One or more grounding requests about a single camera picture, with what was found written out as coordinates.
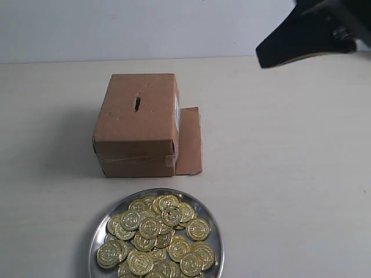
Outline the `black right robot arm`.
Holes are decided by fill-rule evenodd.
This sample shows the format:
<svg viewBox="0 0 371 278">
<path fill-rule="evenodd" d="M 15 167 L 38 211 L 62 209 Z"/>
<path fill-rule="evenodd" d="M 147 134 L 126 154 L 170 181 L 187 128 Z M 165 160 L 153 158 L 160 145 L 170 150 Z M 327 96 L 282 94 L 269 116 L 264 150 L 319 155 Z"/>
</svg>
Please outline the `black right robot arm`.
<svg viewBox="0 0 371 278">
<path fill-rule="evenodd" d="M 349 54 L 370 45 L 370 1 L 296 1 L 293 10 L 256 48 L 261 68 L 306 58 Z"/>
</svg>

